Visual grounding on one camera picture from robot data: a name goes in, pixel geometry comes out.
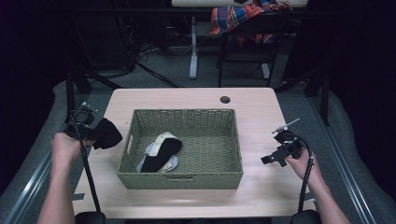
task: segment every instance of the wooden table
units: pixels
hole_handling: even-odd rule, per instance
[[[223,104],[221,96],[231,102]],[[126,189],[117,171],[134,109],[233,108],[244,175],[238,189]],[[263,165],[279,146],[271,134],[285,124],[269,88],[129,89],[114,91],[105,118],[123,135],[117,146],[91,150],[89,163],[102,211],[108,218],[277,217],[297,212],[302,180],[291,167]],[[75,212],[94,211],[85,172],[78,182]],[[304,209],[315,209],[305,202]]]

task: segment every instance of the colorful plaid fabric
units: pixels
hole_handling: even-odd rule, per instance
[[[253,0],[253,4],[245,7],[215,7],[212,10],[210,34],[216,35],[229,32],[240,23],[260,13],[291,10],[289,2]]]

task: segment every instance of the chair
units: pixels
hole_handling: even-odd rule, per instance
[[[223,33],[222,44],[218,58],[219,69],[219,87],[223,77],[223,63],[258,63],[259,67],[263,63],[270,63],[270,74],[267,81],[267,87],[270,86],[279,42],[283,34],[289,27],[288,20],[275,14],[258,15],[236,26],[231,32]],[[229,37],[235,34],[272,34],[271,43],[255,44],[254,41],[244,43],[242,47],[230,43]]]

